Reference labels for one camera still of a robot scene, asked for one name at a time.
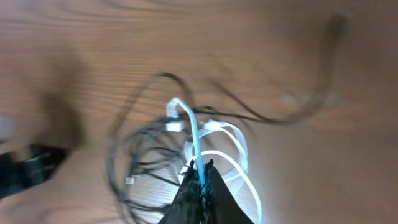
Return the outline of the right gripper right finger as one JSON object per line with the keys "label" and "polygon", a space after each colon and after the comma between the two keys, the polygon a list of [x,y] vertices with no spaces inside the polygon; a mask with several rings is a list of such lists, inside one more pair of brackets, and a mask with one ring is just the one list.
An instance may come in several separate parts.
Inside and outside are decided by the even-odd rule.
{"label": "right gripper right finger", "polygon": [[205,211],[208,224],[253,224],[242,211],[220,173],[213,159],[205,165]]}

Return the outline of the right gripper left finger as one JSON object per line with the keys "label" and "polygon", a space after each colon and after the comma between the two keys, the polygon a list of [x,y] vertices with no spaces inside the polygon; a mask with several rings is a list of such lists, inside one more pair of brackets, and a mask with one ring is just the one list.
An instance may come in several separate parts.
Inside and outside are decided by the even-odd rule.
{"label": "right gripper left finger", "polygon": [[185,166],[187,170],[182,172],[183,182],[159,224],[200,224],[203,221],[202,185],[194,163],[191,160]]}

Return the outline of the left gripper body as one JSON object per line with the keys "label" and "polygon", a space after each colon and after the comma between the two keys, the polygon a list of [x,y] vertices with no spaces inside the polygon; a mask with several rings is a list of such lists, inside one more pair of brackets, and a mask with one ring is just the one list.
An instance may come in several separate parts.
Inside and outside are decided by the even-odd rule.
{"label": "left gripper body", "polygon": [[65,147],[29,145],[30,158],[17,160],[13,152],[1,154],[1,198],[18,194],[52,178],[70,155]]}

